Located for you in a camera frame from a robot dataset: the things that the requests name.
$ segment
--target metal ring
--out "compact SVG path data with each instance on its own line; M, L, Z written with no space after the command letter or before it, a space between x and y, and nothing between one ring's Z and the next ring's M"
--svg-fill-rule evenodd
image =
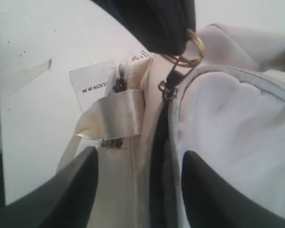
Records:
M196 67L198 64L201 63L202 59L205 57L206 50L203 42L199 37L196 36L195 32L192 29L187 29L187 35L189 38L196 44L196 46L199 49L199 58L196 59L187 59L180 56L168 56L168 55L162 55L166 60L173 64L177 64L178 66L182 67Z

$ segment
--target white bag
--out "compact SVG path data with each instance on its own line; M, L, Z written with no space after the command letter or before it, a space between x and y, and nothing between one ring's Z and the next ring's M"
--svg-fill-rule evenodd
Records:
M171 100L163 101L158 85L173 64L155 55L130 61L123 76L127 90L103 98L78 121L59 168L74 158L81 137L123 139L118 149L98 148L99 183L88 227L160 227L165 220L167 227L189 228L180 182L186 151L285 218L285 34L222 25L197 34L206 55ZM199 56L195 43L183 56Z

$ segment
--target paper tag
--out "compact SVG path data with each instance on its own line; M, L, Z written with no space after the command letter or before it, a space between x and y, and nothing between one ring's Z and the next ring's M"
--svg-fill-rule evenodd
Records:
M70 72L82 113L104 97L108 78L114 75L114 68L115 62L110 60Z

